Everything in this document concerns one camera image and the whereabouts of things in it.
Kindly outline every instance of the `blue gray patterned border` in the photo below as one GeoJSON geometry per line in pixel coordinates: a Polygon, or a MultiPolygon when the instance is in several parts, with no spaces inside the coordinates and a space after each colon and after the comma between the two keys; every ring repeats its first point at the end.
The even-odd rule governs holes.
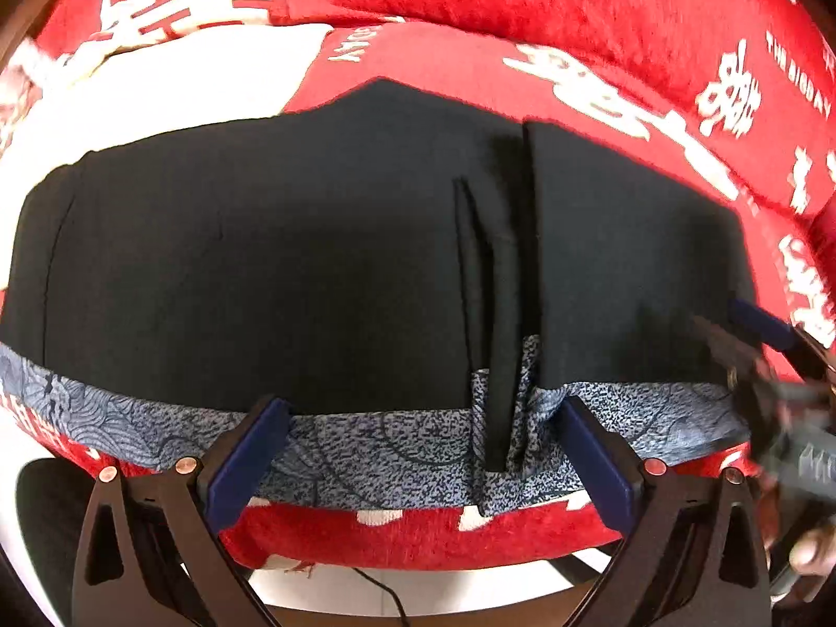
{"type": "MultiPolygon", "coordinates": [[[[470,410],[299,415],[287,450],[258,495],[333,509],[424,509],[476,504],[490,516],[552,500],[581,485],[549,430],[564,398],[582,398],[641,456],[675,464],[747,439],[716,385],[578,383],[538,389],[538,339],[524,343],[507,471],[484,468],[489,373],[473,374],[470,410]]],[[[0,343],[0,385],[62,434],[156,470],[202,455],[241,413],[138,400],[61,377],[0,343]]]]}

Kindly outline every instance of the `silver bolt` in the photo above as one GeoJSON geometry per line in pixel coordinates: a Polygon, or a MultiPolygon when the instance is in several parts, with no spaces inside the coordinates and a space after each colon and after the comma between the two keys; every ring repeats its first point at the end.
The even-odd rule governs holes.
{"type": "Polygon", "coordinates": [[[743,483],[743,472],[737,467],[729,467],[724,473],[726,474],[726,481],[729,483],[734,483],[734,485],[743,483]]]}
{"type": "Polygon", "coordinates": [[[192,471],[198,468],[198,461],[194,457],[181,457],[174,465],[174,469],[178,474],[191,474],[192,471]]]}
{"type": "Polygon", "coordinates": [[[110,483],[118,473],[116,467],[105,467],[102,471],[99,471],[99,481],[102,481],[102,483],[110,483]]]}
{"type": "Polygon", "coordinates": [[[668,471],[668,466],[658,457],[648,457],[645,460],[645,471],[649,473],[649,475],[653,475],[654,477],[660,477],[666,471],[668,471]]]}

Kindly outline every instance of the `white fabric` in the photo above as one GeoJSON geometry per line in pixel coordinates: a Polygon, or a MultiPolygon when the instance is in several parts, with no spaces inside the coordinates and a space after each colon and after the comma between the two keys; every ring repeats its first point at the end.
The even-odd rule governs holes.
{"type": "Polygon", "coordinates": [[[331,26],[219,26],[112,56],[47,93],[0,158],[0,289],[24,200],[60,165],[163,132],[282,112],[331,26]]]}

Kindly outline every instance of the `gray patterned fabric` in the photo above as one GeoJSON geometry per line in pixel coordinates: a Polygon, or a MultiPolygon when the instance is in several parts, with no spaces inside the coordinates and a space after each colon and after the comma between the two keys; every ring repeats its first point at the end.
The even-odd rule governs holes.
{"type": "MultiPolygon", "coordinates": [[[[476,504],[484,516],[577,491],[549,418],[567,396],[583,399],[603,426],[641,456],[668,463],[709,455],[747,439],[728,392],[715,385],[578,383],[538,389],[538,339],[524,343],[507,471],[484,469],[488,370],[473,374],[470,410],[301,415],[287,450],[258,495],[334,509],[417,509],[476,504]]],[[[62,434],[120,460],[161,470],[202,455],[241,413],[119,396],[61,377],[0,343],[0,385],[62,434]]]]}

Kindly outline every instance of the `black cable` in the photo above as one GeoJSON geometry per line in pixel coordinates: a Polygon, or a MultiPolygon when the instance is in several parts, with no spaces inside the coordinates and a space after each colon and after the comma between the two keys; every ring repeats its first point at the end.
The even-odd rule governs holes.
{"type": "Polygon", "coordinates": [[[397,595],[397,592],[393,588],[387,587],[386,584],[383,584],[379,580],[375,580],[371,575],[364,573],[359,568],[353,568],[352,570],[354,570],[354,572],[360,575],[361,577],[369,580],[371,584],[376,584],[379,588],[383,589],[383,591],[387,592],[387,594],[390,595],[390,597],[392,597],[392,599],[394,600],[394,605],[398,607],[398,613],[400,613],[400,624],[402,624],[403,627],[410,627],[410,618],[407,615],[407,612],[404,610],[404,605],[400,603],[400,597],[397,595]]]}

